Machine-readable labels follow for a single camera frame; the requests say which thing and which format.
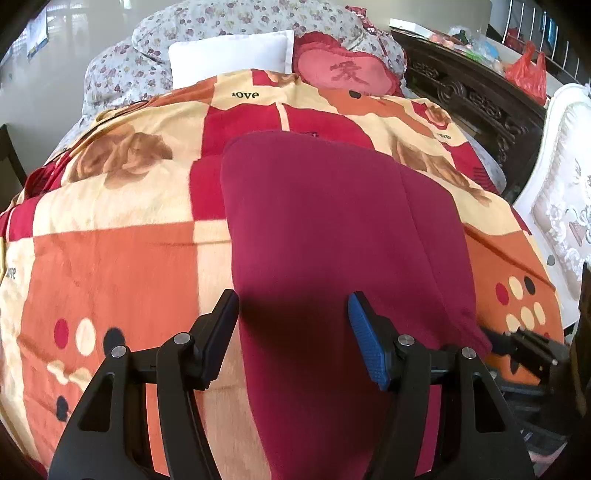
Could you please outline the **red heart cushion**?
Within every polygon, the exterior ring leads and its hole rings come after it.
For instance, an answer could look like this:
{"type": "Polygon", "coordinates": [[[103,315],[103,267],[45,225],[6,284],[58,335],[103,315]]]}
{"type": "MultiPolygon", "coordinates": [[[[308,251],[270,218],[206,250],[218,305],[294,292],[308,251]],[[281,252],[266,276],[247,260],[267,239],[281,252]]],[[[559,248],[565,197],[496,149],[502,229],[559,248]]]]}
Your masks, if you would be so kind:
{"type": "Polygon", "coordinates": [[[339,40],[321,32],[308,32],[294,40],[293,70],[318,89],[403,96],[400,77],[382,59],[349,51],[339,40]]]}

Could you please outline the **maroon fleece garment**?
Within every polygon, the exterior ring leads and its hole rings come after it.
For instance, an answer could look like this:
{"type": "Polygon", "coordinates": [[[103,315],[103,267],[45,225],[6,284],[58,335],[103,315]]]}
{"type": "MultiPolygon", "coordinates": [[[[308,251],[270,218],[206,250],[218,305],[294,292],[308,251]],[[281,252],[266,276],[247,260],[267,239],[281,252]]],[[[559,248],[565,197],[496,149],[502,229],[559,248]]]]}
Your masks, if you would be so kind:
{"type": "Polygon", "coordinates": [[[361,291],[430,349],[491,345],[451,194],[367,148],[243,135],[221,155],[249,404],[276,479],[359,479],[389,397],[346,313],[361,291]]]}

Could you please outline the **orange red patterned blanket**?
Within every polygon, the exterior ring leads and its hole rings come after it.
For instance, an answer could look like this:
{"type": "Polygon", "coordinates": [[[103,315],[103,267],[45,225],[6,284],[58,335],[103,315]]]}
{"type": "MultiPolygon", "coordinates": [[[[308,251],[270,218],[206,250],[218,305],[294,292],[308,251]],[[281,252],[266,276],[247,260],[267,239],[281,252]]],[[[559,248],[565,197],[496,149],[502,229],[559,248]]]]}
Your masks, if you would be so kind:
{"type": "MultiPolygon", "coordinates": [[[[261,70],[218,75],[100,114],[1,216],[1,416],[37,466],[50,465],[113,348],[157,347],[235,290],[221,155],[263,131],[374,150],[439,183],[464,227],[482,332],[526,328],[563,340],[533,236],[438,105],[261,70]]],[[[275,479],[249,404],[239,325],[197,405],[224,478],[275,479]]]]}

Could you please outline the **white pillow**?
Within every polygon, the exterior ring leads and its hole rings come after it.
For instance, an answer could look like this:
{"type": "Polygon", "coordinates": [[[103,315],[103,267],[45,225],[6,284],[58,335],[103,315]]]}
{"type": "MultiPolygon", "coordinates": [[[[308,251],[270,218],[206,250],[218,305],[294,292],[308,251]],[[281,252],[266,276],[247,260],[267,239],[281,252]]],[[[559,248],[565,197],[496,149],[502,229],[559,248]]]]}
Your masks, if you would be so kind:
{"type": "Polygon", "coordinates": [[[256,69],[290,74],[294,31],[221,35],[175,42],[168,48],[174,89],[236,71],[256,69]]]}

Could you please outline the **dark carved wooden headboard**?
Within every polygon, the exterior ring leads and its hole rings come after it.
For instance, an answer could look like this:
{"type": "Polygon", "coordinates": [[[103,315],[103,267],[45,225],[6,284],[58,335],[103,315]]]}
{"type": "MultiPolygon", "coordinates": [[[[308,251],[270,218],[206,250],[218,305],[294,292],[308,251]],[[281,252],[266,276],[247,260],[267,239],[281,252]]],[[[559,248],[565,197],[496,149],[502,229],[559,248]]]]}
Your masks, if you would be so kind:
{"type": "Polygon", "coordinates": [[[392,36],[406,51],[410,90],[447,110],[492,156],[507,181],[502,197],[514,203],[538,158],[545,108],[466,56],[403,30],[392,36]]]}

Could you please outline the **dark wooden side table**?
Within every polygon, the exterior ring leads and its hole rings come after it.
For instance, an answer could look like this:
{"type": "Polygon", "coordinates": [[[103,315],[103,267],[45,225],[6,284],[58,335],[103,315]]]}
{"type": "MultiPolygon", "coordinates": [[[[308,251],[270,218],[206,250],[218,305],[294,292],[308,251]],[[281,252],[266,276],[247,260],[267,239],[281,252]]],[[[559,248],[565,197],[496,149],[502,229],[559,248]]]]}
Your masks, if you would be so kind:
{"type": "Polygon", "coordinates": [[[24,188],[27,174],[19,160],[6,124],[0,128],[0,208],[4,211],[24,188]]]}

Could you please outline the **floral quilt bundle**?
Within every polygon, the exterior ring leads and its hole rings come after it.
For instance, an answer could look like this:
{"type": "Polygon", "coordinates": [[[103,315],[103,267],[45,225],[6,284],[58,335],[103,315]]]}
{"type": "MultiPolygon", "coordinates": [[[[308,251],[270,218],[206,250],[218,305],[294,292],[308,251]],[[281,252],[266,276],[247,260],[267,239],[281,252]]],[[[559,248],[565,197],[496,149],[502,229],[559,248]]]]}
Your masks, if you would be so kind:
{"type": "Polygon", "coordinates": [[[349,52],[380,58],[402,80],[406,52],[366,13],[329,1],[182,1],[144,18],[124,40],[88,64],[80,120],[56,147],[64,151],[103,111],[148,100],[220,73],[260,68],[288,73],[294,41],[332,37],[349,52]]]}

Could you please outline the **white embroidered upholstered chair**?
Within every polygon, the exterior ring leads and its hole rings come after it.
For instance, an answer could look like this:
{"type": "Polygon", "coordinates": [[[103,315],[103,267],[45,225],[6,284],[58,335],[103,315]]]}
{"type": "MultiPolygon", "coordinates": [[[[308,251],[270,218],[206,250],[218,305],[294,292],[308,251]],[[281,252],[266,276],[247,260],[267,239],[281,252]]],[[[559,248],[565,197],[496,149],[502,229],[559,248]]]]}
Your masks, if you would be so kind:
{"type": "Polygon", "coordinates": [[[568,328],[590,264],[589,85],[564,85],[551,98],[538,159],[513,207],[540,248],[568,328]]]}

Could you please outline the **red plastic bag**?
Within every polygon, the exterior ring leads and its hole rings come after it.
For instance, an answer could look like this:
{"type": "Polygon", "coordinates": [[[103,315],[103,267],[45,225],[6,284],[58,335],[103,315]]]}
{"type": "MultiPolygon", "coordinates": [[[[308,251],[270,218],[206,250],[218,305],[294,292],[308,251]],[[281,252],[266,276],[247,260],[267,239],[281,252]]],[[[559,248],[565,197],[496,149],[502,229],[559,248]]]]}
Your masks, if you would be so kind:
{"type": "Polygon", "coordinates": [[[523,55],[505,69],[505,79],[541,106],[547,101],[546,57],[532,41],[525,45],[523,55]]]}

